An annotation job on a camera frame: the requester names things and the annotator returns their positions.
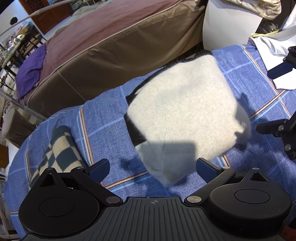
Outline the cream knit cardigan black trim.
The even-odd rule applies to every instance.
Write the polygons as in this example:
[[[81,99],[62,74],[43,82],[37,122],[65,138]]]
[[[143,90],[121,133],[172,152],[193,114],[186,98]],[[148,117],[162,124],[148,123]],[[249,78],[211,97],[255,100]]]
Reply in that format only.
[[[126,97],[125,123],[147,171],[164,186],[251,135],[249,117],[236,100],[212,52],[173,61]]]

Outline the white cloth garment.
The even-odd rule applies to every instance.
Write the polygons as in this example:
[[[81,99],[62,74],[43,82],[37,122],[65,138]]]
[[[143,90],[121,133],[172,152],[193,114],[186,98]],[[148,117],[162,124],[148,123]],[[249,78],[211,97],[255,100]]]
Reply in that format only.
[[[295,46],[295,15],[291,14],[283,29],[269,34],[253,34],[249,41],[258,49],[267,70],[283,63],[288,48]],[[271,78],[276,89],[295,90],[295,70],[278,78]]]

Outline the checkered beige green blanket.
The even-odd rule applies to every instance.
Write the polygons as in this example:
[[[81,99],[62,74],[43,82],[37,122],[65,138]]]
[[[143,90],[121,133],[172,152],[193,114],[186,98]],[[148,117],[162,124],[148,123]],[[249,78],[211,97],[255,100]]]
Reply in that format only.
[[[46,168],[54,168],[58,173],[65,173],[79,166],[88,167],[88,164],[81,157],[69,127],[59,126],[52,132],[52,139],[30,180],[29,188],[34,186]]]

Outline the floral beige pillow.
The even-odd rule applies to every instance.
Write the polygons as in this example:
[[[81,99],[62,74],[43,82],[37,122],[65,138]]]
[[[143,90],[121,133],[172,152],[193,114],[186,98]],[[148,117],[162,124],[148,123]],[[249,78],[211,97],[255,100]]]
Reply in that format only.
[[[281,14],[281,0],[225,0],[238,8],[245,9],[267,20],[274,20]]]

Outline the white board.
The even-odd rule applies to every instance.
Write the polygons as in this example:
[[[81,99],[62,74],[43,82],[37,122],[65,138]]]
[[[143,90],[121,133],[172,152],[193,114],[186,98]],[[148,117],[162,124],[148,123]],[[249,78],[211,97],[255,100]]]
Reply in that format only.
[[[206,50],[247,44],[262,17],[228,1],[208,1],[203,22],[203,45]]]

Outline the purple cloth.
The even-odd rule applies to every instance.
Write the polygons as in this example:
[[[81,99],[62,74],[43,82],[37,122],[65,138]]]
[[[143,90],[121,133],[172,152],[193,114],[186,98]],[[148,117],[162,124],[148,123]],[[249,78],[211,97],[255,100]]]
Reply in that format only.
[[[16,74],[16,91],[18,99],[22,99],[40,80],[43,61],[46,56],[46,44],[38,47],[29,57],[23,62]]]

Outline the brown maroon mattress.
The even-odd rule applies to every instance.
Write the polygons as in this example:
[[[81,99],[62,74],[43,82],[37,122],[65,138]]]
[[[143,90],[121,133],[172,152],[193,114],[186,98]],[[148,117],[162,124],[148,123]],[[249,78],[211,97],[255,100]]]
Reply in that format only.
[[[111,1],[45,44],[40,80],[18,101],[50,116],[168,64],[202,41],[206,1]]]

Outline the cluttered metal shelf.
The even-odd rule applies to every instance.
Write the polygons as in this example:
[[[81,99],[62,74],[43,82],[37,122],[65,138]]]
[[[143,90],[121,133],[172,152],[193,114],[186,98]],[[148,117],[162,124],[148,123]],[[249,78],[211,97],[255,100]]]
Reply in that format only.
[[[6,78],[9,76],[15,80],[16,73],[11,68],[15,66],[19,68],[25,59],[31,54],[33,50],[39,48],[46,42],[46,38],[39,32],[39,30],[31,22],[22,26],[20,30],[10,38],[7,38],[9,47],[4,51],[1,57],[1,71],[4,71],[4,76],[1,77],[1,87],[5,86],[12,90],[6,84]]]

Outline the dark red wooden door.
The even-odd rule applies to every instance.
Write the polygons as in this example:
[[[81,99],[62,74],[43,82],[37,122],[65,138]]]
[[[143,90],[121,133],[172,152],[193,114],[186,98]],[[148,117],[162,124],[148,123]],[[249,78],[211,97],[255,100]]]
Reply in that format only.
[[[46,0],[20,0],[21,5],[30,15],[37,10],[40,10],[47,6],[52,6],[62,2],[61,0],[57,1],[46,1]],[[73,9],[70,7],[70,3],[62,4],[60,6],[55,6],[49,10],[44,11],[43,13],[38,14],[37,16],[31,17],[34,24],[38,27],[41,33],[46,34],[55,27],[58,23],[65,20],[67,17],[73,14]]]

